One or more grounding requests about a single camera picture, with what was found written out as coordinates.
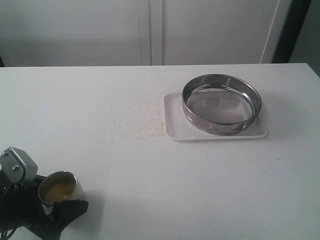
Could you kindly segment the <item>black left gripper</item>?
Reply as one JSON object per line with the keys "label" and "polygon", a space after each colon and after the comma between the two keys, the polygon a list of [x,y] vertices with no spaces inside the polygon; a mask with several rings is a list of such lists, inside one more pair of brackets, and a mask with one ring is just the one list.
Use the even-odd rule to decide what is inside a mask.
{"label": "black left gripper", "polygon": [[[34,184],[39,187],[46,176],[36,175]],[[42,240],[59,240],[64,227],[85,214],[89,202],[66,200],[43,205],[38,190],[12,188],[0,193],[0,238],[8,240],[20,227],[27,228]]]}

